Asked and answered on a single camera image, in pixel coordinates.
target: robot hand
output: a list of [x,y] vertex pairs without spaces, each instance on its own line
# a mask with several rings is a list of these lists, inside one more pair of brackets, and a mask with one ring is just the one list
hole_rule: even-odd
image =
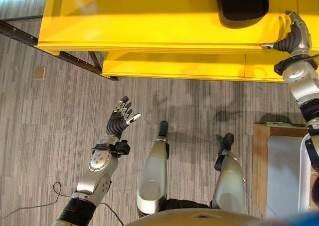
[[286,51],[291,56],[299,54],[309,55],[312,43],[306,23],[295,12],[286,11],[285,14],[291,19],[291,32],[288,33],[285,39],[274,43],[264,43],[261,44],[261,47],[263,49]]
[[123,97],[117,104],[107,123],[106,135],[101,144],[92,149],[89,168],[79,180],[76,191],[64,208],[60,218],[53,226],[86,226],[93,217],[96,207],[102,201],[111,185],[111,176],[116,170],[121,155],[129,154],[130,147],[126,140],[119,142],[123,131],[141,117],[132,113],[128,97]]
[[131,102],[127,104],[128,100],[128,97],[125,96],[117,103],[107,123],[105,139],[108,139],[107,142],[110,144],[114,144],[114,141],[119,141],[123,131],[142,116],[141,114],[136,114],[127,119],[132,113],[132,109],[129,109],[132,104]]
[[287,11],[291,18],[291,32],[275,43],[261,44],[262,48],[288,52],[291,57],[274,66],[274,71],[283,76],[307,123],[311,139],[306,141],[312,167],[319,172],[319,79],[318,66],[311,51],[311,36],[306,23],[294,12]]

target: yellow table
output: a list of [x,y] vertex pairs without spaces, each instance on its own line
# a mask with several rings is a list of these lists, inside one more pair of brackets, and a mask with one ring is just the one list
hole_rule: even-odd
[[273,64],[288,55],[259,44],[285,36],[288,9],[306,21],[319,52],[319,0],[269,2],[258,23],[231,29],[219,21],[217,0],[47,0],[38,47],[110,52],[104,76],[280,81]]

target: silver robot leg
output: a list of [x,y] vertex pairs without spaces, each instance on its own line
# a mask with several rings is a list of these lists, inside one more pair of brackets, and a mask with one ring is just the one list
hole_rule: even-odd
[[225,140],[233,135],[227,134],[222,142],[221,150],[218,153],[218,159],[215,169],[220,171],[220,176],[214,191],[212,208],[233,213],[244,213],[245,211],[245,179],[241,166],[236,156],[230,151],[232,141]]
[[137,191],[137,210],[139,217],[160,211],[167,195],[167,159],[169,144],[166,142],[168,123],[162,121],[159,135],[144,164]]

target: metal bracket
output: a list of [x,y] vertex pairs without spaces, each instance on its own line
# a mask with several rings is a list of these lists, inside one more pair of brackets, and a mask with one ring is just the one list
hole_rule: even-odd
[[[39,41],[39,39],[37,37],[30,35],[30,34],[26,33],[25,31],[20,30],[20,29],[14,27],[13,25],[6,23],[3,20],[0,20],[0,33],[11,38],[11,39],[15,39],[23,44],[31,46],[35,49],[41,50],[41,49],[36,47],[38,45],[38,41]],[[85,70],[91,71],[95,74],[100,75],[102,73],[102,67],[100,64],[98,64],[98,66],[97,66],[97,64],[91,65],[90,63],[88,63],[84,60],[81,60],[81,59],[79,59],[79,58],[77,58],[77,57],[75,57],[75,56],[73,56],[65,51],[60,51],[59,55],[53,55],[53,56],[60,58],[61,60],[67,61],[73,65],[79,66]],[[118,81],[118,78],[116,76],[111,76],[108,79],[110,79],[112,81]]]

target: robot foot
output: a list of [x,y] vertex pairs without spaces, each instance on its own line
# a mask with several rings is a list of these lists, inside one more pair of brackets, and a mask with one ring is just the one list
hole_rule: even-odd
[[223,153],[223,150],[231,150],[231,146],[232,144],[234,143],[234,140],[235,140],[235,137],[233,134],[231,133],[228,133],[224,136],[223,140],[221,141],[221,144],[220,144],[220,149],[218,151],[218,158],[216,160],[216,163],[215,163],[215,170],[217,171],[221,171],[221,165],[223,163],[223,160],[225,158],[224,155],[222,155]]

